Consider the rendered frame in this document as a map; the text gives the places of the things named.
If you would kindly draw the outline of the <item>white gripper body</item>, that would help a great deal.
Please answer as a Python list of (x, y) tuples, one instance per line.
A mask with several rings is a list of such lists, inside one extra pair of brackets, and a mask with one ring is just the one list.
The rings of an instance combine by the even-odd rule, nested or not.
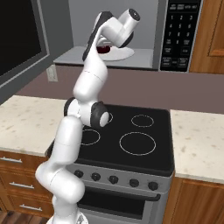
[(98, 40), (98, 46), (113, 46), (114, 44), (107, 38), (100, 36)]

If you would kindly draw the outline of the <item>dark red cup of tea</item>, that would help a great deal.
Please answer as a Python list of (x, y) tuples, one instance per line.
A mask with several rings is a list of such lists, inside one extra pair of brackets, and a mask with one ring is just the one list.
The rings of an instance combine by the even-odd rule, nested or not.
[(109, 45), (97, 46), (96, 49), (97, 49), (97, 52), (100, 53), (100, 54), (110, 52), (110, 46)]

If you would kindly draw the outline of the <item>white microwave turntable plate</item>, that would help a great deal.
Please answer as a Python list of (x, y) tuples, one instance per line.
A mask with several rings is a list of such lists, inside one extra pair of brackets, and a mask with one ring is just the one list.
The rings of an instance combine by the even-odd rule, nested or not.
[(110, 47), (110, 52), (100, 54), (100, 57), (105, 61), (118, 61), (125, 60), (134, 54), (134, 50), (128, 47), (117, 48), (116, 46)]

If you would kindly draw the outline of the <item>grey microwave oven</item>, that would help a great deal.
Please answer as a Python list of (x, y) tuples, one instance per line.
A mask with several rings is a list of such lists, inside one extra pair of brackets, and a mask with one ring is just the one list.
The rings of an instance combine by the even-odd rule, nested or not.
[(128, 47), (127, 59), (108, 61), (113, 68), (187, 72), (203, 0), (69, 0), (73, 48), (54, 62), (80, 65), (96, 16), (111, 11), (119, 17), (127, 9), (137, 11), (141, 20)]

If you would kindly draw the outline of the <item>black glass microwave door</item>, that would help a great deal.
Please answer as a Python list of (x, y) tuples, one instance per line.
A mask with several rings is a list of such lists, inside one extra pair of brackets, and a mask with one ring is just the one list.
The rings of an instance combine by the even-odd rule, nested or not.
[(73, 45), (68, 0), (0, 0), (0, 104)]

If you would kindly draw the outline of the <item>black glass hob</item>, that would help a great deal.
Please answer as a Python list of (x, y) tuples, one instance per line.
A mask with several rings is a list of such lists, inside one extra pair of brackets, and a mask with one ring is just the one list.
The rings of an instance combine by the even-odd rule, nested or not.
[(67, 169), (87, 169), (169, 177), (174, 170), (170, 112), (165, 109), (107, 105), (104, 127), (85, 126), (79, 157)]

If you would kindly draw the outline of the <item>grey oven front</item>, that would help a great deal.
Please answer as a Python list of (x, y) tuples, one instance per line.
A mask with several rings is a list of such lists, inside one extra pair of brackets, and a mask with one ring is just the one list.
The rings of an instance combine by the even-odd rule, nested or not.
[[(163, 224), (172, 176), (120, 171), (85, 164), (70, 164), (67, 169), (73, 175), (76, 170), (82, 171), (84, 175), (80, 180), (83, 181), (85, 187), (90, 186), (149, 197), (161, 195), (159, 201), (147, 201), (85, 190), (85, 195), (78, 206), (85, 213), (90, 224)], [(101, 175), (98, 181), (93, 181), (91, 178), (94, 172)], [(119, 178), (118, 183), (111, 184), (109, 182), (110, 176), (117, 176)], [(137, 179), (139, 186), (131, 187), (131, 179)], [(150, 182), (157, 182), (158, 189), (152, 191), (148, 187)]]

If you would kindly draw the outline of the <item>wooden base cupboard door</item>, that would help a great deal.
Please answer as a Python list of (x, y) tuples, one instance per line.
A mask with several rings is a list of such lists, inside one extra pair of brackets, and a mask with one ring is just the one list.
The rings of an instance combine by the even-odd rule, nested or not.
[(224, 224), (224, 185), (174, 177), (163, 224)]

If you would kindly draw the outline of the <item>white wall socket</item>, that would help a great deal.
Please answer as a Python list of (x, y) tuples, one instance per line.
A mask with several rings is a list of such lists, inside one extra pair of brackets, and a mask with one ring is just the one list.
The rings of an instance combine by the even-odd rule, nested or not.
[(47, 73), (47, 79), (52, 82), (57, 82), (58, 81), (58, 75), (56, 71), (56, 66), (51, 65), (46, 69)]

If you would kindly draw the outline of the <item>wooden wall cupboard door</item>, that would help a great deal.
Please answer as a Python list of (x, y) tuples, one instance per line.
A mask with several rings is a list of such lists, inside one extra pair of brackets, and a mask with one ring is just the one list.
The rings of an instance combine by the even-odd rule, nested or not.
[(224, 74), (224, 0), (203, 0), (190, 71)]

